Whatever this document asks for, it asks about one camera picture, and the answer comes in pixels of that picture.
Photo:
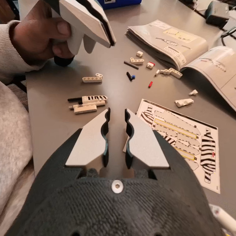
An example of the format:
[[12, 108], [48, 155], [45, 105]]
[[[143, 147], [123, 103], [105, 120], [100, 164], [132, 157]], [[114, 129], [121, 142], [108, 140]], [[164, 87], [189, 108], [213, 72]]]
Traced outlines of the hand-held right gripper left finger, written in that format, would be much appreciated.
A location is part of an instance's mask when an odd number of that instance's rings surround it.
[[65, 163], [66, 167], [79, 167], [99, 172], [109, 161], [106, 135], [109, 131], [110, 108], [87, 123], [82, 129]]

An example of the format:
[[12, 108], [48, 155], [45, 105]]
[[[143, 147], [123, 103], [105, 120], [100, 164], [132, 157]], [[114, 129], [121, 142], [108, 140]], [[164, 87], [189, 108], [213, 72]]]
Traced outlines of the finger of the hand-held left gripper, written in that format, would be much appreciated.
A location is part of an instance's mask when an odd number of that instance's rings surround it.
[[59, 15], [71, 26], [69, 48], [94, 48], [100, 43], [113, 46], [113, 31], [102, 7], [95, 0], [60, 0]]
[[94, 41], [103, 46], [114, 46], [116, 39], [108, 18], [97, 0], [88, 0], [88, 13], [90, 14], [89, 28]]

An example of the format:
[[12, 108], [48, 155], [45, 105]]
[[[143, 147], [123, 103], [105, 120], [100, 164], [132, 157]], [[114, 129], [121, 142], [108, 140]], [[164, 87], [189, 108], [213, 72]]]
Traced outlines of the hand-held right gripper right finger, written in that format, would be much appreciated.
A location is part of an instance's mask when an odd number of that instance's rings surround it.
[[169, 169], [170, 165], [154, 131], [131, 110], [125, 109], [126, 143], [125, 163], [128, 169]]

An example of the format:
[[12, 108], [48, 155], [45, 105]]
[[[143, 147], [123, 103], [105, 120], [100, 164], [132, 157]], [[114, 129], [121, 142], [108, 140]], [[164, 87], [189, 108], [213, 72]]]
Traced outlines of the person's left forearm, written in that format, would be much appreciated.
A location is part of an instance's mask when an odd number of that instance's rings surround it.
[[14, 76], [43, 68], [47, 61], [39, 61], [33, 65], [27, 64], [19, 55], [10, 40], [10, 30], [20, 21], [11, 20], [0, 25], [0, 81], [9, 84]]

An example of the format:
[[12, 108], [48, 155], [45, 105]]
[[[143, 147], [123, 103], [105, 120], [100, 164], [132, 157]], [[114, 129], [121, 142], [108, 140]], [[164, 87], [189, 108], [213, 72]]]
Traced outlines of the white lego beam assembly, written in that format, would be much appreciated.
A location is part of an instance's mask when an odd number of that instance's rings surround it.
[[96, 105], [82, 106], [82, 105], [77, 104], [77, 105], [69, 106], [69, 109], [73, 110], [74, 114], [81, 114], [81, 113], [97, 111], [97, 106]]

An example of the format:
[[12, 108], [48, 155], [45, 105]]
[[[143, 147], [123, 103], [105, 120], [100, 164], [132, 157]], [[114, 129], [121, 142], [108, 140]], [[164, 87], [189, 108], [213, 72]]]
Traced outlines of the white straight lego beam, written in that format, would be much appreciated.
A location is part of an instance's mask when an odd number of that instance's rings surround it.
[[103, 75], [100, 73], [96, 73], [95, 76], [92, 77], [83, 77], [82, 81], [84, 83], [102, 83]]

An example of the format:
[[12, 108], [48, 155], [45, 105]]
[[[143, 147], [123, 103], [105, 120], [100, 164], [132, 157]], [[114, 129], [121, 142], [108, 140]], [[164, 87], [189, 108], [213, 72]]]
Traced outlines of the zebra striped lego assembly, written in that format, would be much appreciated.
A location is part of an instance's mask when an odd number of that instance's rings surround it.
[[104, 104], [107, 101], [108, 97], [104, 95], [100, 96], [82, 96], [78, 98], [67, 99], [68, 102], [77, 102], [78, 105], [93, 105], [93, 104]]

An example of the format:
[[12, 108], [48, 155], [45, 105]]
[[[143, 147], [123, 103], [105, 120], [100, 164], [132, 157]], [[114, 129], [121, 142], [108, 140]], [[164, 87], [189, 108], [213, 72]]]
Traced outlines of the dark grey lego axle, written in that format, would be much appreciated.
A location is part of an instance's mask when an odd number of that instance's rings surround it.
[[128, 62], [128, 61], [124, 61], [124, 64], [125, 65], [128, 65], [128, 66], [130, 66], [130, 67], [132, 67], [132, 68], [135, 68], [135, 69], [139, 69], [139, 67], [138, 66], [136, 66], [136, 65], [134, 65], [134, 64], [132, 64], [132, 63], [130, 63], [130, 62]]

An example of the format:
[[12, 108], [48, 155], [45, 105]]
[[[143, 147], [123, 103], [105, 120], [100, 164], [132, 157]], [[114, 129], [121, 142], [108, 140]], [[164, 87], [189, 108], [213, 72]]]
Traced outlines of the white angled lego beam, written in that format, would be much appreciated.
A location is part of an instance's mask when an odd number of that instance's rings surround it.
[[144, 59], [134, 59], [133, 57], [131, 57], [130, 63], [133, 65], [142, 65], [144, 63]]

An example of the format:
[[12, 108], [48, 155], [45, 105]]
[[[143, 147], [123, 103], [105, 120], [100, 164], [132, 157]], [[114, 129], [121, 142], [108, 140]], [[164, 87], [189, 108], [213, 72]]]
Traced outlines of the white lego panel piece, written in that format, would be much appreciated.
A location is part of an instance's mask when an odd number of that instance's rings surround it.
[[193, 99], [181, 99], [181, 100], [175, 100], [175, 104], [177, 107], [183, 107], [183, 106], [186, 106], [186, 105], [190, 105], [194, 102]]

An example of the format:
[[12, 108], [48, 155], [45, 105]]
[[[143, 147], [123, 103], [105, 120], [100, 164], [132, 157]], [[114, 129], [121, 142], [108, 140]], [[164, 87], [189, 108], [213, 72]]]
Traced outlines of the white bent lego beam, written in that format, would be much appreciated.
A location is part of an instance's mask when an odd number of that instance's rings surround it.
[[170, 69], [164, 69], [164, 70], [157, 70], [155, 75], [154, 76], [157, 76], [159, 74], [164, 74], [164, 75], [173, 75], [174, 77], [176, 78], [181, 78], [182, 77], [182, 73], [173, 69], [173, 68], [170, 68]]

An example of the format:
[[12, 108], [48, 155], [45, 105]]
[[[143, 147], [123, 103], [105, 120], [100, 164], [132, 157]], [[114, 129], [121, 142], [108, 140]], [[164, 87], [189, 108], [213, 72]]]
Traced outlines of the lego instruction booklet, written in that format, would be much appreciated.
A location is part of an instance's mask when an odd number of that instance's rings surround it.
[[236, 110], [236, 52], [227, 46], [208, 49], [206, 40], [160, 20], [129, 26], [125, 35], [156, 60], [178, 72], [191, 72], [207, 79]]

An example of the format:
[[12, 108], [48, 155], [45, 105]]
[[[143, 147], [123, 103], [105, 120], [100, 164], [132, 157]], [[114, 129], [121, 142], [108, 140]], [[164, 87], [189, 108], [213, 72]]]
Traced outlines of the white lego model part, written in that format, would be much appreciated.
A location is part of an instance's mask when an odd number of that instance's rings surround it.
[[223, 227], [226, 236], [236, 236], [236, 220], [219, 206], [209, 204], [213, 216]]

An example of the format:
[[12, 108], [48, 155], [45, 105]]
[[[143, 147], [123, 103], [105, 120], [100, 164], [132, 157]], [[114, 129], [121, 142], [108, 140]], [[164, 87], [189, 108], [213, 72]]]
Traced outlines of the person's left hand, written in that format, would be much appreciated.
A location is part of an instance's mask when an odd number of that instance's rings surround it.
[[52, 18], [49, 4], [39, 0], [28, 15], [9, 33], [11, 43], [30, 66], [58, 56], [72, 58], [67, 40], [71, 27], [64, 19]]

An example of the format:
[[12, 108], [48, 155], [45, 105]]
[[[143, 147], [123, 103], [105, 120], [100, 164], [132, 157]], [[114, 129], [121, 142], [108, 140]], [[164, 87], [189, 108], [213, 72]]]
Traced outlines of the blue plastic bin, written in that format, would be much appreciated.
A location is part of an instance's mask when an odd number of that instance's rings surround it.
[[142, 0], [97, 0], [104, 10], [125, 7], [130, 5], [137, 5]]

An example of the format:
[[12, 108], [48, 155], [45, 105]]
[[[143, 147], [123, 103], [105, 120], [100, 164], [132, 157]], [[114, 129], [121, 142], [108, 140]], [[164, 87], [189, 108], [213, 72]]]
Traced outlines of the zebra sticker sheet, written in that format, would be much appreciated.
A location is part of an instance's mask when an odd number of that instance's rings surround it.
[[218, 128], [142, 99], [136, 114], [187, 162], [202, 187], [220, 194]]

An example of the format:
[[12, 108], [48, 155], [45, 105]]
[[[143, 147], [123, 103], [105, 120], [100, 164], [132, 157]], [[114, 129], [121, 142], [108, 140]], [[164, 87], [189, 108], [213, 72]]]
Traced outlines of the person's beige sweater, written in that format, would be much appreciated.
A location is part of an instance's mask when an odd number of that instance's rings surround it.
[[24, 205], [34, 181], [29, 116], [16, 95], [0, 83], [0, 235]]

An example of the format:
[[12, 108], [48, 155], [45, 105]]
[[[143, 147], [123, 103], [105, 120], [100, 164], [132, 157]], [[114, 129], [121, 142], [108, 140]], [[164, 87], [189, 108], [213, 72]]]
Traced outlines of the black power adapter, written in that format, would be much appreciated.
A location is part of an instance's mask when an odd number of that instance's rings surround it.
[[205, 11], [206, 23], [219, 28], [223, 28], [229, 18], [229, 5], [224, 2], [213, 0]]

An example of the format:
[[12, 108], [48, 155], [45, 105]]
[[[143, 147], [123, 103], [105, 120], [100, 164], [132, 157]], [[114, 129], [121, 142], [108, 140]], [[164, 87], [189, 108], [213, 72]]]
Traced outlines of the wooden post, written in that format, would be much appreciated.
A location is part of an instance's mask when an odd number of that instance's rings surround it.
[[19, 5], [17, 0], [0, 0], [0, 24], [11, 20], [19, 20]]

